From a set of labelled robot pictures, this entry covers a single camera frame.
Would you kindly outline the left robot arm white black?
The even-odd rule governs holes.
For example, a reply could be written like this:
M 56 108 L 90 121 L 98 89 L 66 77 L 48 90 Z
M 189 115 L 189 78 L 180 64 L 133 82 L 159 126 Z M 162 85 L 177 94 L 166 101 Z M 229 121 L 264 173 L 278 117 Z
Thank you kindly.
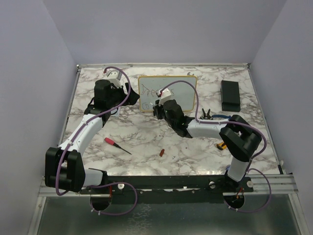
M 78 127 L 62 144 L 49 148 L 45 154 L 45 185 L 72 192 L 91 186 L 97 193 L 105 192 L 108 187 L 105 172 L 85 169 L 82 156 L 112 112 L 120 106 L 135 105 L 138 99 L 139 94 L 129 82 L 121 85 L 116 79 L 97 80 L 94 97 Z

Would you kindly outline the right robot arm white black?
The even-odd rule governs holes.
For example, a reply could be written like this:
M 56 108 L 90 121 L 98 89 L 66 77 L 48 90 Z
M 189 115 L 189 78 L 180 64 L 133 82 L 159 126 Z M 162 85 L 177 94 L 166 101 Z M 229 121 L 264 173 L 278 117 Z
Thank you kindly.
M 165 120 L 182 138 L 211 138 L 222 140 L 232 155 L 226 173 L 225 187 L 229 191 L 238 190 L 243 182 L 252 155 L 262 140 L 261 133 L 252 128 L 241 116 L 233 115 L 229 120 L 201 121 L 186 116 L 176 100 L 160 104 L 156 100 L 153 113 L 157 119 Z

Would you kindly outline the red marker cap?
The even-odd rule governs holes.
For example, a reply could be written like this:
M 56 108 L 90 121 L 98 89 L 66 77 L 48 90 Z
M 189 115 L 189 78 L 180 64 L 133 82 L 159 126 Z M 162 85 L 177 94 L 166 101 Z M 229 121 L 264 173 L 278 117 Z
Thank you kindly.
M 159 154 L 159 156 L 162 157 L 163 154 L 164 154 L 164 152 L 165 152 L 165 149 L 162 149 L 161 152 L 160 152 L 160 154 Z

